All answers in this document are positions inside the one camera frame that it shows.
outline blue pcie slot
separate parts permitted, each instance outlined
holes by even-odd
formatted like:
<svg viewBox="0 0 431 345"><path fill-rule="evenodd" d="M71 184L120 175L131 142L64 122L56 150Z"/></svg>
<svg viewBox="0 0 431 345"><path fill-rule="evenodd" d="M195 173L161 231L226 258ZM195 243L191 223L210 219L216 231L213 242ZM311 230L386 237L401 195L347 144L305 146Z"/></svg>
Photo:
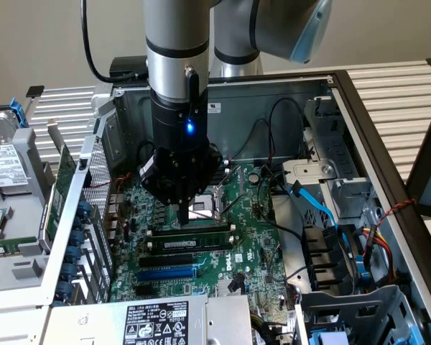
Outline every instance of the blue pcie slot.
<svg viewBox="0 0 431 345"><path fill-rule="evenodd" d="M146 282L148 280L196 278L197 268L193 266L173 267L164 270L147 270L137 272L137 280Z"/></svg>

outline gray wall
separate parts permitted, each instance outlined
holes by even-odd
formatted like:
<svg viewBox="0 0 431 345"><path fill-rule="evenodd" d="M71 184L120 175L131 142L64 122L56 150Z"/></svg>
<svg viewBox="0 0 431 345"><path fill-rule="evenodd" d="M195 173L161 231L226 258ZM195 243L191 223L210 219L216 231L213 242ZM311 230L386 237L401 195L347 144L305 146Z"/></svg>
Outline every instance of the gray wall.
<svg viewBox="0 0 431 345"><path fill-rule="evenodd" d="M141 0L88 0L91 47L107 74L115 56L145 52ZM334 0L319 53L306 67L431 57L431 0ZM264 55L265 71L300 68ZM0 104L30 85L94 84L80 35L79 0L0 0Z"/></svg>

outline robotic arm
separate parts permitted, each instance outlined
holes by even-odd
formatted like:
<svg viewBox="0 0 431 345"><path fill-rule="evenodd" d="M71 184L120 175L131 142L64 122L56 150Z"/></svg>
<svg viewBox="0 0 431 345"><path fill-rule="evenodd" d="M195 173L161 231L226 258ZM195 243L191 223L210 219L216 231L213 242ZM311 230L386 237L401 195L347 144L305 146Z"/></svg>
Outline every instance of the robotic arm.
<svg viewBox="0 0 431 345"><path fill-rule="evenodd" d="M210 8L217 4L215 55L220 67L215 74L233 75L243 68L238 74L259 72L245 67L253 65L260 51L307 62L325 31L330 3L144 0L157 150L139 174L158 200L178 206L181 225L188 222L189 202L206 189L222 161L207 136Z"/></svg>

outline black frame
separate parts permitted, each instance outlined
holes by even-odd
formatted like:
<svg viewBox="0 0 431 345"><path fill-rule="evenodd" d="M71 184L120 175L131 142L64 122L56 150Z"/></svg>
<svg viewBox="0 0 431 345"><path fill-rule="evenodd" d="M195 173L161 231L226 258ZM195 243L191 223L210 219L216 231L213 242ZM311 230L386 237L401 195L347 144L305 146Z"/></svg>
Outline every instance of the black frame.
<svg viewBox="0 0 431 345"><path fill-rule="evenodd" d="M397 203L409 200L409 195L405 188L396 166L391 159L381 137L372 122L361 97L356 90L353 81L345 70L329 70L306 73L288 73L274 75L253 75L247 77L234 78L214 78L210 79L212 84L220 83L243 83L251 81L270 81L290 78L306 78L331 75L333 84L331 88L337 88L343 99L346 110L351 121L361 138L367 155L375 169L375 173L388 199L389 205L393 207ZM410 252L417 263L418 268L425 280L426 286L431 294L431 235L415 206L407 206L394 213Z"/></svg>
<svg viewBox="0 0 431 345"><path fill-rule="evenodd" d="M421 197L431 176L431 123L423 140L417 159L407 180L407 191L418 201L421 214L431 217L431 206L422 205Z"/></svg>

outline blue led light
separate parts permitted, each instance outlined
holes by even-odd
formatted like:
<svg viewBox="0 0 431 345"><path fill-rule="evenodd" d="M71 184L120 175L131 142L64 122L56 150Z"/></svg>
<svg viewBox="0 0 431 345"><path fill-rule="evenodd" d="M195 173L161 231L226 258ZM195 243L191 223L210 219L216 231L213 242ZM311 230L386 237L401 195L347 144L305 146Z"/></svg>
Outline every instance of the blue led light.
<svg viewBox="0 0 431 345"><path fill-rule="evenodd" d="M188 120L188 122L187 122L187 133L193 134L194 131L195 131L195 126L193 125L193 123L190 120Z"/></svg>

